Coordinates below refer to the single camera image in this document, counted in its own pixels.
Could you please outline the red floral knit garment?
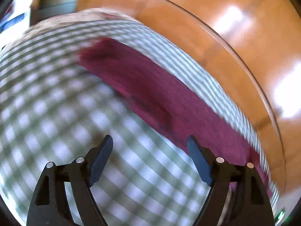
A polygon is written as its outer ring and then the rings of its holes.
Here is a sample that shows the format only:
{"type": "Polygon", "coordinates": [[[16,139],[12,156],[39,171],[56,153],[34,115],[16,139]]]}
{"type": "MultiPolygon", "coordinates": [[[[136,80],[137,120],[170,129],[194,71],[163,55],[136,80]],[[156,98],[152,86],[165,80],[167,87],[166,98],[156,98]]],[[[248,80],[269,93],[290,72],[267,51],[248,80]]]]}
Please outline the red floral knit garment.
{"type": "Polygon", "coordinates": [[[194,136],[216,156],[235,165],[259,155],[247,140],[176,76],[141,52],[112,38],[80,50],[79,64],[101,78],[156,132],[187,151],[194,136]]]}

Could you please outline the green checked bed cover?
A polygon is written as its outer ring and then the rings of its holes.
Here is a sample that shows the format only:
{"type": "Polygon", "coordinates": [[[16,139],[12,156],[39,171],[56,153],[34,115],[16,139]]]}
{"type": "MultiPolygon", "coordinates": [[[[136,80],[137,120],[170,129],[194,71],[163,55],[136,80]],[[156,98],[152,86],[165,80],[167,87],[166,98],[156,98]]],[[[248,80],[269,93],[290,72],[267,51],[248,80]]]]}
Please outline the green checked bed cover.
{"type": "Polygon", "coordinates": [[[21,225],[45,165],[86,155],[106,134],[113,152],[91,189],[109,225],[192,225],[208,195],[191,158],[128,110],[77,64],[97,37],[151,58],[196,92],[263,153],[251,123],[188,54],[128,19],[73,22],[29,31],[1,53],[1,196],[21,225]]]}

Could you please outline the floral pink bedsheet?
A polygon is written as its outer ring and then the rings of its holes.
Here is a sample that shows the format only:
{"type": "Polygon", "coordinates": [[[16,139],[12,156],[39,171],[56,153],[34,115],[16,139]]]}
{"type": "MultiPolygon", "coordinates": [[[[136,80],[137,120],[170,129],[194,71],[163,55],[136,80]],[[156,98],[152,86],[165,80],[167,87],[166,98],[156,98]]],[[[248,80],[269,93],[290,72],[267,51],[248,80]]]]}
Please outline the floral pink bedsheet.
{"type": "Polygon", "coordinates": [[[112,10],[108,8],[90,8],[79,12],[62,14],[53,16],[51,18],[47,18],[33,26],[30,26],[29,29],[25,31],[24,36],[78,22],[103,21],[111,19],[127,19],[131,21],[136,21],[136,19],[134,19],[133,17],[117,10],[112,10]]]}

